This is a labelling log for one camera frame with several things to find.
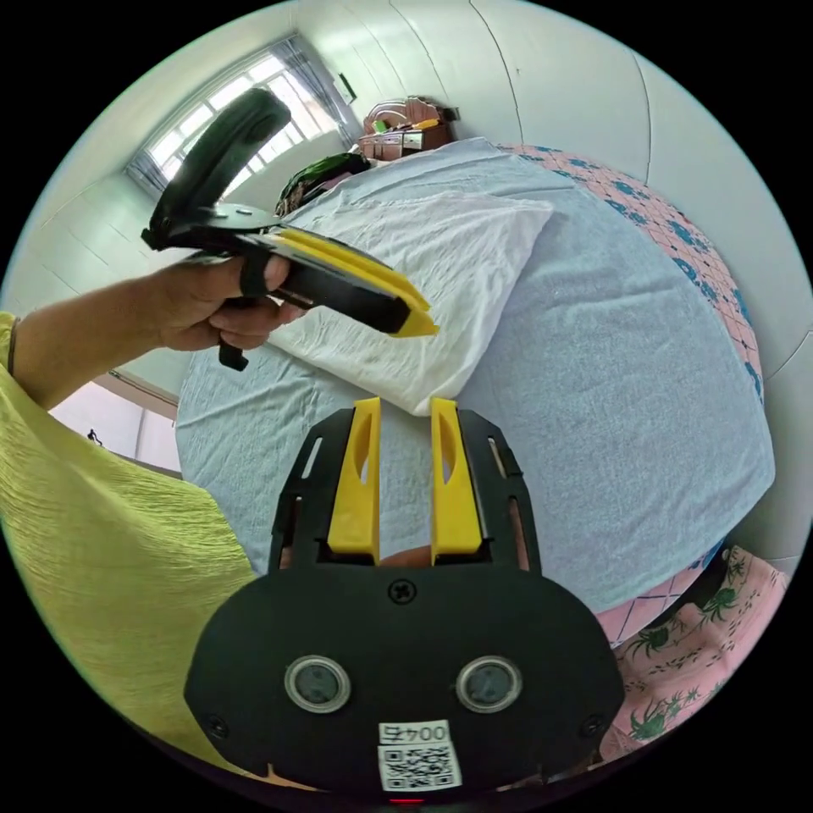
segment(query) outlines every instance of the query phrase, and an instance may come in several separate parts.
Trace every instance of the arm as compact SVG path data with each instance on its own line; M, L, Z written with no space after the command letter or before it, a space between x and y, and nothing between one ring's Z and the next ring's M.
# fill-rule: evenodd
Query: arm
M98 376L162 346L149 279L58 302L17 324L10 372L36 404L53 409Z
M53 409L109 370L152 350L199 351L220 339L242 350L301 315L270 299L237 310L223 307L241 295L242 260L179 263L44 307L14 331L9 372L40 407ZM275 257L266 270L268 290L282 285L288 263Z

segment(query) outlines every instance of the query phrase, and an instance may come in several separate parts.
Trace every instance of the floral pattern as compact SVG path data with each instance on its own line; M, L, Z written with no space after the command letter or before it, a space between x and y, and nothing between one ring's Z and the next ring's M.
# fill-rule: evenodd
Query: floral pattern
M717 315L754 380L762 401L762 372L748 308L711 241L669 201L622 172L550 147L498 145L583 184L647 234L694 283Z
M626 699L601 745L617 759L680 725L720 691L754 648L788 577L733 547L725 578L702 607L687 604L663 626L642 629L616 652Z

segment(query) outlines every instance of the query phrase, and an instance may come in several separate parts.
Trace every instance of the curtain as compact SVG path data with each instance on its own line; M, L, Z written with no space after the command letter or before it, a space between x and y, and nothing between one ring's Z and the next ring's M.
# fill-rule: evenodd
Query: curtain
M345 149L352 147L356 135L351 129L359 128L348 126L352 118L351 115L342 113L342 108L346 108L344 101L332 86L329 72L318 63L316 55L310 53L311 49L304 40L300 36L292 36L277 42L269 48L269 51L306 90L313 94L324 112L333 119Z
M157 201L167 188L167 179L164 178L161 168L147 150L139 152L127 165L125 172L154 201Z

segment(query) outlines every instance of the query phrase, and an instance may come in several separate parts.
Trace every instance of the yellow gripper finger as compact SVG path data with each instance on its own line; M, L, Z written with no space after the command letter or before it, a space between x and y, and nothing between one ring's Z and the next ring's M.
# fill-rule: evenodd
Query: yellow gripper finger
M429 315L429 303L403 274L393 268L348 246L290 226L271 237L281 245L304 251L328 266L402 299L409 308L409 314L398 332L391 335L400 339L437 335L438 326Z
M432 400L432 564L438 556L470 556L483 542L457 404Z
M381 400L356 401L355 408L330 520L328 546L340 556L371 556L377 565Z

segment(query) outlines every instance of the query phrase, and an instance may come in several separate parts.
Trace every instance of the hand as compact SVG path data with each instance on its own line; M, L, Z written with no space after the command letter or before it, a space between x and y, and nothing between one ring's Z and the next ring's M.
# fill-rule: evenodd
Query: hand
M221 263L190 260L163 268L144 278L150 286L151 320L159 346L170 350L198 351L223 340L241 350L261 346L268 335L304 314L287 302L277 305L261 299L245 309L226 302L241 295L242 257ZM265 271L266 286L276 290L288 275L288 261L272 257Z
M514 527L514 541L517 543L517 563L520 570L530 570L528 562L528 549L525 545L525 533L523 532L523 521L519 516L517 503L512 500L508 506L508 513L511 516L511 525ZM282 556L279 558L279 569L287 570L290 567L290 548L282 549ZM402 550L401 553L394 553L379 561L379 567L432 567L432 546L423 545L419 548Z

